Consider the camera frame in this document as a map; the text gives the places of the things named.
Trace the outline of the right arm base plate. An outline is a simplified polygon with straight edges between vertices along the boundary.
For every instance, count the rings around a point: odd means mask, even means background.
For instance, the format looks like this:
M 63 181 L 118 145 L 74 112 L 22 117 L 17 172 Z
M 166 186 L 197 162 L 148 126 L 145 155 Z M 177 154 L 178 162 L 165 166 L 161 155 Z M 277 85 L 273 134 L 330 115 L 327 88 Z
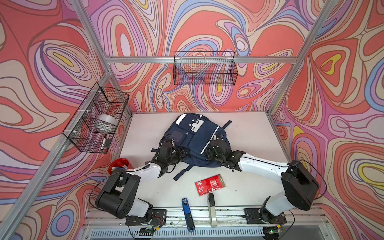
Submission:
M 244 218 L 249 225 L 282 226 L 287 223 L 286 217 L 283 214 L 274 216 L 266 210 L 260 210 L 260 208 L 245 208 L 241 218 Z

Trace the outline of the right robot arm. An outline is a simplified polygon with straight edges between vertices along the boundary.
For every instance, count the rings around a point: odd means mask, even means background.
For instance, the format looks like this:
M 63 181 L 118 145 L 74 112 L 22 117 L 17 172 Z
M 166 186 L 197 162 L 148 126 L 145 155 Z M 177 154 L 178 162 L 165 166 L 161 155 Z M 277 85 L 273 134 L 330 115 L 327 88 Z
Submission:
M 320 189 L 317 180 L 299 161 L 279 163 L 244 151 L 232 151 L 223 139 L 211 141 L 202 153 L 207 160 L 232 171 L 256 174 L 283 186 L 281 192 L 267 197 L 259 209 L 259 215 L 265 222 L 288 210 L 308 211 Z

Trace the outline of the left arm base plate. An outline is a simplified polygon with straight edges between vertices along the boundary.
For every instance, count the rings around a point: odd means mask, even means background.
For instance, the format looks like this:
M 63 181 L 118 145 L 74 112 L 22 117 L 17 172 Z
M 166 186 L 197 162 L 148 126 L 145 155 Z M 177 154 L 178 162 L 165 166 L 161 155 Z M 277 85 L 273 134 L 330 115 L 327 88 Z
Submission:
M 166 218 L 166 209 L 154 209 L 149 210 L 144 217 L 128 216 L 126 226 L 161 227 L 166 224 Z

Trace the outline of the navy blue backpack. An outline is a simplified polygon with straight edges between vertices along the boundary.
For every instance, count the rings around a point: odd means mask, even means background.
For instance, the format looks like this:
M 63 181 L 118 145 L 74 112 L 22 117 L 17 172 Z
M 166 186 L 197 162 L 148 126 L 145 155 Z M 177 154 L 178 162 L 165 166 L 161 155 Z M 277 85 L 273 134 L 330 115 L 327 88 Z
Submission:
M 226 133 L 226 128 L 231 123 L 232 121 L 229 120 L 221 127 L 209 118 L 194 113 L 182 114 L 177 117 L 159 142 L 160 146 L 161 142 L 165 140 L 174 140 L 176 146 L 183 148 L 187 152 L 186 158 L 181 162 L 189 166 L 174 177 L 175 181 L 193 167 L 221 167 L 217 163 L 207 160 L 206 150 L 209 143 L 216 139 L 223 139 L 231 147 Z

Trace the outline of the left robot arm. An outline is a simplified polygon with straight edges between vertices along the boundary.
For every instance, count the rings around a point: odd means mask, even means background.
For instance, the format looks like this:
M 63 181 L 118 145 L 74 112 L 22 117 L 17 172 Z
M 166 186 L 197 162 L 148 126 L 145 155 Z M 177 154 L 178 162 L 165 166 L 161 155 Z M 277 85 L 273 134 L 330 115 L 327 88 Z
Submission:
M 153 217 L 153 206 L 137 197 L 140 184 L 162 177 L 170 166 L 177 165 L 186 156 L 187 152 L 177 147 L 174 141 L 162 142 L 154 157 L 144 166 L 113 170 L 96 198 L 95 207 L 118 219 L 137 217 L 149 222 Z

